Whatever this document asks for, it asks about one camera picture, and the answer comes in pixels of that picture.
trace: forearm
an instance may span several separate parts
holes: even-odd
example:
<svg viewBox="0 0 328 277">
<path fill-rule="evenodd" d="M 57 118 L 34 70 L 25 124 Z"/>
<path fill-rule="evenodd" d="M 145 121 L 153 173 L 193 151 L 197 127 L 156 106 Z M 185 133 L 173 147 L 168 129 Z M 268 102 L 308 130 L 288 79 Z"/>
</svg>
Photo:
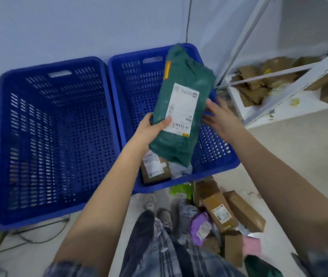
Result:
<svg viewBox="0 0 328 277">
<path fill-rule="evenodd" d="M 54 262 L 71 260 L 92 265 L 108 275 L 142 155 L 142 149 L 130 142 L 124 147 L 63 241 Z"/>
<path fill-rule="evenodd" d="M 232 146 L 296 251 L 328 247 L 328 198 L 261 145 L 248 131 Z"/>
</svg>

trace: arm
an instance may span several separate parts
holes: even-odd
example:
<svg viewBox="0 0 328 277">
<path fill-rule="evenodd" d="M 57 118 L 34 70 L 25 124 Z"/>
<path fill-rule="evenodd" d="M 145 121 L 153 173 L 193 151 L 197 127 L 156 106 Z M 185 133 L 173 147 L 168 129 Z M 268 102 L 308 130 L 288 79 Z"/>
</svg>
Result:
<svg viewBox="0 0 328 277">
<path fill-rule="evenodd" d="M 74 261 L 109 274 L 142 158 L 171 118 L 151 126 L 147 114 L 62 242 L 54 263 Z"/>
<path fill-rule="evenodd" d="M 328 198 L 261 145 L 218 99 L 203 122 L 232 145 L 298 254 L 328 248 Z"/>
</svg>

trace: dark green package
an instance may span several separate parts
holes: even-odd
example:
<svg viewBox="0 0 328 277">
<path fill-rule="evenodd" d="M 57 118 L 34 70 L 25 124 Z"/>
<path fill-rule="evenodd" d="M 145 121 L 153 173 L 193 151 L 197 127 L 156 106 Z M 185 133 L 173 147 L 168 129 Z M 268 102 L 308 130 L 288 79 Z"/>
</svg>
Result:
<svg viewBox="0 0 328 277">
<path fill-rule="evenodd" d="M 154 153 L 189 166 L 214 81 L 213 71 L 189 57 L 180 44 L 169 50 L 152 121 L 157 124 L 171 116 L 172 123 L 150 144 Z"/>
</svg>

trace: pink package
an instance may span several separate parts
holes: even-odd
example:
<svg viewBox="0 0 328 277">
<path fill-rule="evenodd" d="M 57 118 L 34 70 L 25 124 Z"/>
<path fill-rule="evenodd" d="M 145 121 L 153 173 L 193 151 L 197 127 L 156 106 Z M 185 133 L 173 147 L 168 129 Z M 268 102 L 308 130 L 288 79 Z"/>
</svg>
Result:
<svg viewBox="0 0 328 277">
<path fill-rule="evenodd" d="M 211 223 L 206 212 L 198 215 L 191 223 L 191 237 L 194 244 L 201 246 L 211 230 Z"/>
<path fill-rule="evenodd" d="M 248 254 L 250 254 L 257 257 L 261 257 L 260 239 L 249 237 L 249 236 L 242 236 L 242 238 L 243 238 L 243 247 L 242 247 L 243 256 L 245 257 Z"/>
</svg>

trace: hand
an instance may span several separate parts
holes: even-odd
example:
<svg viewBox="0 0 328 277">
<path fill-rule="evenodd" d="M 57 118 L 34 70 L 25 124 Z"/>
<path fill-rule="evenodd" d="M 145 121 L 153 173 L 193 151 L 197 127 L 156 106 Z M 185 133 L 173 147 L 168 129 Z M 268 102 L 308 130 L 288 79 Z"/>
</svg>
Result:
<svg viewBox="0 0 328 277">
<path fill-rule="evenodd" d="M 134 146 L 137 146 L 138 149 L 142 149 L 144 154 L 147 153 L 148 145 L 155 139 L 159 132 L 172 122 L 172 118 L 167 117 L 165 120 L 162 120 L 155 125 L 151 125 L 151 117 L 152 113 L 146 114 L 140 122 L 135 134 L 129 141 L 130 143 L 132 142 Z"/>
<path fill-rule="evenodd" d="M 234 135 L 245 130 L 245 128 L 233 112 L 228 109 L 224 100 L 219 97 L 216 100 L 219 106 L 210 99 L 206 100 L 207 111 L 212 112 L 214 116 L 204 115 L 201 121 L 212 127 L 223 140 L 231 144 L 235 139 Z"/>
</svg>

